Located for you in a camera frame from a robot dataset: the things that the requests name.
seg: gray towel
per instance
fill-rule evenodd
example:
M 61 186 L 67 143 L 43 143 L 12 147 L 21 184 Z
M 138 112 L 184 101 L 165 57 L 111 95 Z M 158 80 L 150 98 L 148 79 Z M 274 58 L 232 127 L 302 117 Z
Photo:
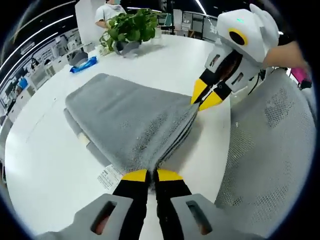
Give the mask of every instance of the gray towel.
M 104 166 L 154 170 L 188 136 L 199 105 L 191 97 L 98 74 L 67 96 L 66 119 Z

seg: towel label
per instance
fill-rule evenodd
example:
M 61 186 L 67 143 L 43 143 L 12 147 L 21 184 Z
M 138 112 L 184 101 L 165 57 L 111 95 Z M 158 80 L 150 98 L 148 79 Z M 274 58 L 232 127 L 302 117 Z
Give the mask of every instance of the towel label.
M 119 172 L 112 164 L 110 164 L 98 176 L 98 180 L 107 190 L 107 192 L 112 194 L 116 190 L 116 187 L 120 183 L 122 177 L 123 174 Z
M 86 137 L 86 135 L 83 132 L 80 132 L 78 134 L 78 139 L 80 140 L 81 143 L 83 143 L 85 146 L 88 146 L 90 143 L 90 140 Z

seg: mesh chair back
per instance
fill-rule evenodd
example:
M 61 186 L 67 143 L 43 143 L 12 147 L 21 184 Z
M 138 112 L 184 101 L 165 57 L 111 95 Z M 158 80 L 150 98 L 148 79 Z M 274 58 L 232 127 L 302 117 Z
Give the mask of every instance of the mesh chair back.
M 233 227 L 262 237 L 273 233 L 301 192 L 315 138 L 308 103 L 282 69 L 231 109 L 227 165 L 215 204 Z

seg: robot eye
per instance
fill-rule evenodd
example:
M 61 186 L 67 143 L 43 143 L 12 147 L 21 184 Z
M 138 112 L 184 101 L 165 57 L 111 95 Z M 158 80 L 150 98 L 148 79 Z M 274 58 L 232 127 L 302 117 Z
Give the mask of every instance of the robot eye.
M 229 36 L 236 44 L 239 44 L 241 46 L 245 46 L 248 44 L 247 37 L 238 29 L 230 28 Z

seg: pink object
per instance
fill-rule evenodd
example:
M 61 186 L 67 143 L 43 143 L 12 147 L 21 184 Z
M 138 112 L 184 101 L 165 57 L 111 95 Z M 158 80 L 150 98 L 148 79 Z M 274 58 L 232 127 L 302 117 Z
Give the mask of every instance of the pink object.
M 296 80 L 301 84 L 303 80 L 310 81 L 309 76 L 307 75 L 306 71 L 300 67 L 292 68 L 291 74 L 296 78 Z

